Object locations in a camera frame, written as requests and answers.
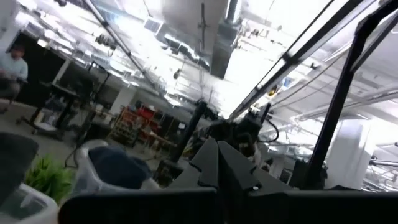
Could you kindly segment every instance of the white bin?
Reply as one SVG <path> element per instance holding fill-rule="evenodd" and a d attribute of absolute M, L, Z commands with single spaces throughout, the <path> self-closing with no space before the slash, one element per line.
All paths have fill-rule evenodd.
<path fill-rule="evenodd" d="M 89 141 L 82 145 L 79 150 L 79 169 L 76 173 L 73 184 L 72 195 L 76 194 L 117 194 L 135 192 L 136 189 L 125 189 L 103 182 L 95 171 L 94 165 L 88 157 L 88 151 L 98 146 L 107 146 L 108 143 L 102 140 Z M 151 178 L 142 183 L 141 189 L 159 189 L 157 183 Z"/>
<path fill-rule="evenodd" d="M 58 205 L 28 185 L 21 184 L 0 207 L 1 224 L 56 224 Z"/>

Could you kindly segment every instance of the light blue shirt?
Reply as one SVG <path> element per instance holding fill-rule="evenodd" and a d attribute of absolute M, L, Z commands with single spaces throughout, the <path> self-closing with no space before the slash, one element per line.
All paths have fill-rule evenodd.
<path fill-rule="evenodd" d="M 27 63 L 22 58 L 14 60 L 10 53 L 0 54 L 0 69 L 5 70 L 8 75 L 27 79 Z"/>

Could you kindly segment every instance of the ceiling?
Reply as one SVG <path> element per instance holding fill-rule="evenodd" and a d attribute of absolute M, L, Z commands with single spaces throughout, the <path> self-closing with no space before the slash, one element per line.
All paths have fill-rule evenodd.
<path fill-rule="evenodd" d="M 226 118 L 260 81 L 270 79 L 264 75 L 326 5 L 328 8 L 325 12 L 295 46 L 302 46 L 348 2 L 239 1 L 239 32 L 233 43 L 224 79 L 220 79 L 188 60 L 186 55 L 175 54 L 170 48 L 164 50 L 165 44 L 159 41 L 158 34 L 146 30 L 144 24 L 148 18 L 165 24 L 167 30 L 163 35 L 170 35 L 189 46 L 194 57 L 211 57 L 220 37 L 219 24 L 225 18 L 226 0 L 202 1 L 208 25 L 205 29 L 205 48 L 202 50 L 199 48 L 201 29 L 198 28 L 201 1 L 70 0 L 65 7 L 60 7 L 54 0 L 18 1 L 27 6 L 24 13 L 30 16 L 19 16 L 17 20 L 29 21 L 27 30 L 31 34 L 44 39 L 49 46 L 74 59 L 76 63 L 87 66 L 95 60 L 111 72 L 113 79 L 120 85 L 141 88 L 151 93 L 151 96 L 159 95 L 163 101 L 162 96 L 166 94 L 174 99 L 173 102 L 178 101 L 178 106 L 190 110 L 194 106 L 188 101 L 203 98 L 219 115 Z M 109 47 L 96 43 L 95 39 L 100 34 L 110 36 L 98 21 L 98 15 L 94 16 L 92 8 L 84 5 L 84 1 L 93 3 L 99 17 L 110 24 L 108 31 L 114 32 L 114 36 L 120 40 L 118 44 L 122 42 L 126 45 L 131 57 L 120 46 L 113 52 Z M 275 124 L 286 133 L 295 131 L 296 138 L 290 137 L 300 141 L 295 143 L 314 145 L 317 140 L 322 116 L 327 111 L 346 59 L 344 46 L 353 38 L 357 23 L 378 7 L 377 1 L 364 2 L 370 6 L 362 14 L 289 73 L 281 85 L 283 91 L 273 97 L 263 96 L 256 102 L 256 106 L 272 102 Z M 39 10 L 42 16 L 32 13 L 31 9 Z M 55 34 L 47 32 L 46 36 L 43 31 L 45 29 L 52 30 Z M 387 124 L 395 128 L 398 124 L 398 101 L 394 101 L 394 91 L 398 87 L 395 84 L 398 79 L 395 71 L 398 68 L 394 58 L 398 52 L 391 47 L 396 41 L 398 34 L 389 34 L 368 58 L 357 72 L 346 100 L 348 106 L 344 113 L 381 121 L 380 129 Z M 289 53 L 294 53 L 297 49 L 292 48 Z M 180 76 L 174 79 L 173 74 L 178 69 Z M 125 76 L 126 71 L 132 75 Z M 262 132 L 269 133 L 270 130 L 271 127 L 264 126 Z M 380 138 L 378 144 L 384 146 L 393 142 L 394 137 Z M 380 147 L 376 154 L 378 157 L 398 161 L 393 150 L 394 147 L 388 150 Z"/>

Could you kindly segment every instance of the green plant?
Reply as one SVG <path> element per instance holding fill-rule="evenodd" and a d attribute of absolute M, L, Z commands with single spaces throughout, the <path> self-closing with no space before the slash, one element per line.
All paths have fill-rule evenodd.
<path fill-rule="evenodd" d="M 49 156 L 39 159 L 25 177 L 25 184 L 59 203 L 70 193 L 73 173 L 54 162 Z"/>

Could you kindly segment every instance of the man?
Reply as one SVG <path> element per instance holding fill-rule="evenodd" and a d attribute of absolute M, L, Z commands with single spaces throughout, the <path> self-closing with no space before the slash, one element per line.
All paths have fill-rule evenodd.
<path fill-rule="evenodd" d="M 0 55 L 0 98 L 14 100 L 21 90 L 20 81 L 27 79 L 27 64 L 22 59 L 24 54 L 23 46 L 14 45 L 10 53 Z M 0 109 L 0 114 L 7 109 Z"/>

